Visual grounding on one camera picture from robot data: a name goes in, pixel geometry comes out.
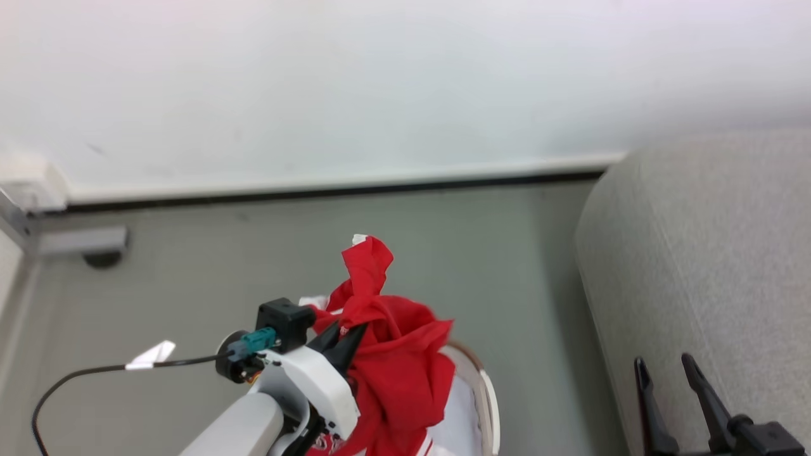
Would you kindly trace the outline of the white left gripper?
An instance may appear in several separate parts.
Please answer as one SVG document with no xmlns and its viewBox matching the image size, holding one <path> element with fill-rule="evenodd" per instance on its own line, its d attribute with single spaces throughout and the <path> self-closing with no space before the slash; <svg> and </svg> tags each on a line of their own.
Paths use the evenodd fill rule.
<svg viewBox="0 0 811 456">
<path fill-rule="evenodd" d="M 278 354 L 263 350 L 251 361 L 261 371 L 250 393 L 264 395 L 249 415 L 254 442 L 296 442 L 327 434 L 347 440 L 360 412 L 348 385 L 348 370 L 361 346 L 368 323 L 348 329 L 330 324 L 307 346 Z M 331 363 L 324 356 L 331 356 Z"/>
</svg>

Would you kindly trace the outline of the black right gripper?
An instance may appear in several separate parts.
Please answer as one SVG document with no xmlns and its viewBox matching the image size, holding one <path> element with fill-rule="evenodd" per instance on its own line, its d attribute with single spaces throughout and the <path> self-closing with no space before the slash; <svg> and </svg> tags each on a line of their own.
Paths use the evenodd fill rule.
<svg viewBox="0 0 811 456">
<path fill-rule="evenodd" d="M 754 424 L 745 414 L 732 416 L 689 353 L 681 355 L 687 383 L 698 397 L 710 435 L 710 450 L 687 455 L 806 455 L 806 448 L 777 421 Z M 680 447 L 665 425 L 646 363 L 634 360 L 645 455 L 677 455 Z"/>
</svg>

